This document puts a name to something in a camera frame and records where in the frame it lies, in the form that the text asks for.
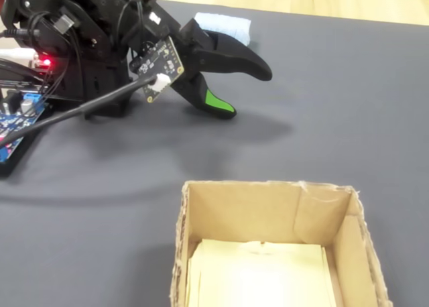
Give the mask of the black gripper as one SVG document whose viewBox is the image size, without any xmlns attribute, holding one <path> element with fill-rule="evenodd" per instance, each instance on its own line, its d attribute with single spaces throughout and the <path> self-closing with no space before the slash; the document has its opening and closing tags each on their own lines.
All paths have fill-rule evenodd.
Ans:
<svg viewBox="0 0 429 307">
<path fill-rule="evenodd" d="M 219 119 L 232 119 L 235 108 L 216 97 L 201 72 L 244 73 L 270 81 L 269 65 L 253 50 L 227 34 L 203 30 L 195 19 L 181 26 L 157 0 L 128 1 L 122 8 L 122 46 L 137 55 L 130 63 L 137 74 L 143 59 L 163 39 L 171 38 L 188 78 L 177 80 L 172 88 L 196 109 Z"/>
</svg>

